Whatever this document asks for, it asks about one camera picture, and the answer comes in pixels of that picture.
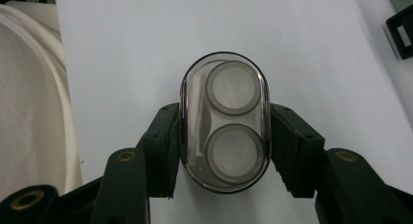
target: white lens well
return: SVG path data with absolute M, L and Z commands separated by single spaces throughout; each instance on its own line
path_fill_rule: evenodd
M 264 164 L 259 135 L 239 124 L 215 131 L 206 143 L 205 155 L 207 164 L 218 179 L 232 184 L 253 179 Z
M 249 65 L 226 61 L 210 72 L 206 92 L 216 109 L 228 115 L 251 111 L 260 100 L 259 79 Z

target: clear plastic container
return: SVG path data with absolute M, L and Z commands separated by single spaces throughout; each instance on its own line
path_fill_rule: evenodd
M 248 58 L 213 53 L 197 60 L 181 87 L 181 158 L 191 177 L 218 193 L 253 185 L 271 161 L 267 82 Z

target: black plastic bracket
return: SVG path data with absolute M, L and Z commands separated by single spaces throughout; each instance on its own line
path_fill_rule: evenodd
M 312 198 L 324 138 L 293 110 L 271 104 L 273 162 L 294 198 Z
M 413 56 L 413 5 L 386 21 L 402 59 Z

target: metal screw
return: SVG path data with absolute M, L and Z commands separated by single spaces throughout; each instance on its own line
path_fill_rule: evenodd
M 41 190 L 27 192 L 15 199 L 11 204 L 11 208 L 16 211 L 27 209 L 42 201 L 44 196 L 45 193 Z
M 357 157 L 354 154 L 346 152 L 346 151 L 338 151 L 336 153 L 336 156 L 350 163 L 357 161 Z
M 128 162 L 136 157 L 136 153 L 133 151 L 125 151 L 118 155 L 117 159 L 120 162 Z

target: white background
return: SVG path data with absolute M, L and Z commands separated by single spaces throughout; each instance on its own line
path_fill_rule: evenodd
M 134 147 L 199 57 L 232 51 L 266 75 L 271 101 L 295 110 L 325 148 L 363 155 L 413 193 L 413 58 L 384 31 L 390 0 L 56 0 L 84 182 Z M 215 195 L 179 169 L 152 223 L 318 223 L 270 165 L 252 188 Z

